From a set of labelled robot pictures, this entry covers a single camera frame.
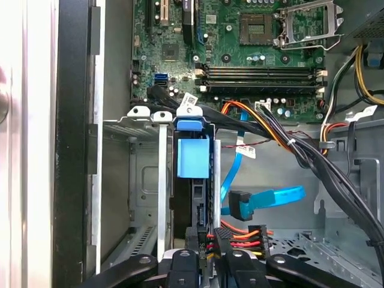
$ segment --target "black wire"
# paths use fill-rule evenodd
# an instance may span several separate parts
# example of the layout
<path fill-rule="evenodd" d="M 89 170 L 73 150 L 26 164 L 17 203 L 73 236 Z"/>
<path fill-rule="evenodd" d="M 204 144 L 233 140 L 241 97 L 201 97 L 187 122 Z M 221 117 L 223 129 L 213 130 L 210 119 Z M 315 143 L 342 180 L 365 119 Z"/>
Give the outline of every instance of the black wire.
<path fill-rule="evenodd" d="M 348 61 L 347 65 L 344 67 L 344 69 L 340 72 L 339 77 L 334 79 L 334 83 L 332 84 L 332 87 L 334 87 L 334 98 L 333 98 L 333 105 L 332 105 L 333 108 L 331 110 L 330 116 L 335 115 L 336 106 L 337 106 L 338 90 L 340 87 L 340 83 L 341 83 L 342 79 L 344 78 L 344 76 L 347 74 L 348 70 L 352 67 L 353 63 L 355 62 L 355 59 L 356 59 L 356 57 L 351 58 Z"/>
<path fill-rule="evenodd" d="M 347 172 L 347 178 L 350 175 L 351 166 L 352 166 L 352 160 L 353 160 L 353 153 L 355 151 L 355 128 L 356 128 L 356 121 L 353 121 L 349 124 L 348 127 L 348 137 L 347 137 L 347 163 L 348 163 L 348 172 Z"/>
<path fill-rule="evenodd" d="M 359 98 L 359 99 L 356 99 L 354 102 L 352 103 L 349 103 L 348 105 L 345 105 L 345 106 L 338 106 L 336 107 L 336 110 L 335 110 L 335 114 L 339 114 L 341 112 L 344 112 L 346 110 L 349 110 L 351 109 L 352 107 L 355 107 L 357 104 L 359 104 L 362 100 Z"/>

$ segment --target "cable label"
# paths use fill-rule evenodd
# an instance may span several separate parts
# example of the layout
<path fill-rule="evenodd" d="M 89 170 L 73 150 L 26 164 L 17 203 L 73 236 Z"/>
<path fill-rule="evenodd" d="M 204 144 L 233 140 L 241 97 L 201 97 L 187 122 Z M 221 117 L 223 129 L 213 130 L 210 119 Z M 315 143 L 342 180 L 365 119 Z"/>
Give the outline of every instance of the cable label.
<path fill-rule="evenodd" d="M 187 92 L 185 93 L 181 101 L 180 107 L 182 106 L 193 107 L 196 105 L 197 101 L 198 101 L 198 98 L 196 96 L 193 96 L 192 94 Z"/>
<path fill-rule="evenodd" d="M 240 153 L 252 159 L 256 159 L 256 149 L 251 146 L 238 146 L 236 147 L 236 153 Z"/>

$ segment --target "sata port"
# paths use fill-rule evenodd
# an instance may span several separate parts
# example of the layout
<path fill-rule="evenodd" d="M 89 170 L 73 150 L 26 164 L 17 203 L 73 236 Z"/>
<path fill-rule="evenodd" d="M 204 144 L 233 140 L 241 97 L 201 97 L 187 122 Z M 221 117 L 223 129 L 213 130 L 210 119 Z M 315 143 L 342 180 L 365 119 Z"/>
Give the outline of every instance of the sata port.
<path fill-rule="evenodd" d="M 155 81 L 162 81 L 166 80 L 168 81 L 168 74 L 167 73 L 157 73 L 154 77 Z"/>
<path fill-rule="evenodd" d="M 155 85 L 158 85 L 160 87 L 168 87 L 168 81 L 166 81 L 166 80 L 164 80 L 164 81 L 161 81 L 161 80 L 156 81 L 155 80 Z"/>

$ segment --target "white label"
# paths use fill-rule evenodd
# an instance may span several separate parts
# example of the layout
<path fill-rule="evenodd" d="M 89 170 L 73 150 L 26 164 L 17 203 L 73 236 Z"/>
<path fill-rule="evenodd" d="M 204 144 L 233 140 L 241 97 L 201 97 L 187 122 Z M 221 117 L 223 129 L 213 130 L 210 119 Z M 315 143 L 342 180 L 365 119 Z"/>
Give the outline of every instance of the white label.
<path fill-rule="evenodd" d="M 346 120 L 349 122 L 359 121 L 361 118 L 372 116 L 376 111 L 376 109 L 377 109 L 377 105 L 369 106 L 365 108 L 364 111 L 356 113 L 354 117 L 349 119 L 347 118 Z"/>
<path fill-rule="evenodd" d="M 205 23 L 206 24 L 216 24 L 217 17 L 216 15 L 207 15 L 205 16 Z"/>
<path fill-rule="evenodd" d="M 256 149 L 251 146 L 238 146 L 236 147 L 236 152 L 252 159 L 256 159 Z"/>
<path fill-rule="evenodd" d="M 181 106 L 187 106 L 187 107 L 195 106 L 197 103 L 197 100 L 198 100 L 198 98 L 196 96 L 193 96 L 192 94 L 187 92 L 187 93 L 185 93 L 185 95 L 181 101 L 180 107 Z"/>

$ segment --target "yellow wire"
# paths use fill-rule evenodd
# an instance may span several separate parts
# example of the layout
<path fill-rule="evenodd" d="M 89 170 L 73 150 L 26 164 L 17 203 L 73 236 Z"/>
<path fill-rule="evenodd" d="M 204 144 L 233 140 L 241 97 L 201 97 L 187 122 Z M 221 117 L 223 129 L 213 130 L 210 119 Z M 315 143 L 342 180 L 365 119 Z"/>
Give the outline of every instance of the yellow wire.
<path fill-rule="evenodd" d="M 324 130 L 323 130 L 323 137 L 322 137 L 322 141 L 324 141 L 324 142 L 326 142 L 326 134 L 327 134 L 327 130 L 328 130 L 328 127 L 329 126 L 331 126 L 330 124 L 328 124 L 325 128 L 324 128 Z M 327 154 L 327 152 L 328 152 L 328 150 L 327 149 L 324 149 L 323 150 L 323 152 L 322 152 L 322 154 L 323 155 L 325 155 L 325 154 Z"/>
<path fill-rule="evenodd" d="M 370 98 L 373 102 L 376 104 L 383 104 L 384 105 L 384 100 L 378 99 L 374 97 L 370 92 L 368 91 L 365 83 L 364 83 L 364 77 L 362 75 L 362 56 L 363 56 L 363 47 L 360 46 L 358 49 L 358 52 L 356 54 L 356 60 L 355 60 L 355 67 L 356 67 L 356 74 L 358 78 L 359 85 L 361 89 L 363 90 L 364 94 L 367 95 L 368 98 Z"/>

